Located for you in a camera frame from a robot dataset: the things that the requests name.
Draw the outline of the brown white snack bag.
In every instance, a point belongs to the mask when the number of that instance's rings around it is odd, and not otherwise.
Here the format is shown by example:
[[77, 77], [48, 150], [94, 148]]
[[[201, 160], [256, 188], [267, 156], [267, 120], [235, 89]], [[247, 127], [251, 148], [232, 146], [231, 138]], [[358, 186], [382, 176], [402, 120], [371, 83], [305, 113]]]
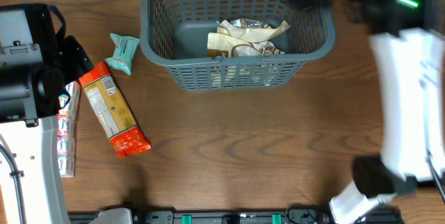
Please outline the brown white snack bag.
[[[272, 54], [285, 54], [285, 52], [275, 47], [271, 41], [249, 42], [236, 49], [239, 56], [270, 56]], [[241, 75], [248, 75], [249, 73], [248, 66], [241, 66]]]
[[[261, 52], [253, 43], [233, 38], [222, 33], [209, 33], [207, 56], [213, 59], [259, 56]], [[236, 74], [236, 66], [212, 67], [212, 87], [220, 88], [222, 81], [231, 81]]]
[[225, 34], [233, 38], [247, 42], [263, 42], [279, 36], [291, 25], [283, 21], [278, 27], [253, 19], [240, 18], [230, 22], [224, 20], [218, 24], [217, 33]]

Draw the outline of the grey plastic mesh basket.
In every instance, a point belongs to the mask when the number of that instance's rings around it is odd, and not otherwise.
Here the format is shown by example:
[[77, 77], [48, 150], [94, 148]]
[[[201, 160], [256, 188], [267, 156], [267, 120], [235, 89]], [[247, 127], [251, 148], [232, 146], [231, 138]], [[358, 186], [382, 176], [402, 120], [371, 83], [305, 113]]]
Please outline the grey plastic mesh basket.
[[[241, 18], [290, 27], [273, 38], [275, 53], [209, 56], [209, 34], [219, 23]], [[287, 0], [141, 0], [140, 48], [186, 90], [281, 86], [306, 62], [326, 56], [334, 40], [326, 6], [299, 10]]]

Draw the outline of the teal snack packet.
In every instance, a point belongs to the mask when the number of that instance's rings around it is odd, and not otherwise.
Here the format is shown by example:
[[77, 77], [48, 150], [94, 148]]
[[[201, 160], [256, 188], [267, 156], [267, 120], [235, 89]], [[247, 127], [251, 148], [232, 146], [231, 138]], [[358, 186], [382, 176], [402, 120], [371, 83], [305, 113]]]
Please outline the teal snack packet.
[[115, 44], [115, 50], [111, 57], [105, 59], [106, 63], [108, 66], [123, 71], [130, 76], [132, 60], [140, 40], [131, 36], [121, 36], [115, 33], [111, 33], [110, 37]]

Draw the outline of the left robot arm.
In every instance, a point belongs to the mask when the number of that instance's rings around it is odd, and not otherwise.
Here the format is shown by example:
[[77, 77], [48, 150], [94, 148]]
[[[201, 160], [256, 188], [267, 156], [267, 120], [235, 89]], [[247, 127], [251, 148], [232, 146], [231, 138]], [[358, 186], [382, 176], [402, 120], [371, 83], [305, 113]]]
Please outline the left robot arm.
[[69, 223], [59, 97], [94, 68], [54, 5], [1, 7], [1, 200], [9, 223]]

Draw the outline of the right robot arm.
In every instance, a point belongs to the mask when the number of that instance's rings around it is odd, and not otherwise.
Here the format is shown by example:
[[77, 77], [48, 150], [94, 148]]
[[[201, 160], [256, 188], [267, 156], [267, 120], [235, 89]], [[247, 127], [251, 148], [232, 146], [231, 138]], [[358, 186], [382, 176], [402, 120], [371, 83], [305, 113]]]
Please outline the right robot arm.
[[[300, 8], [330, 0], [289, 0]], [[377, 207], [431, 185], [444, 191], [444, 36], [438, 0], [347, 0], [369, 28], [380, 78], [383, 144], [357, 157], [329, 202], [332, 223], [367, 221]]]

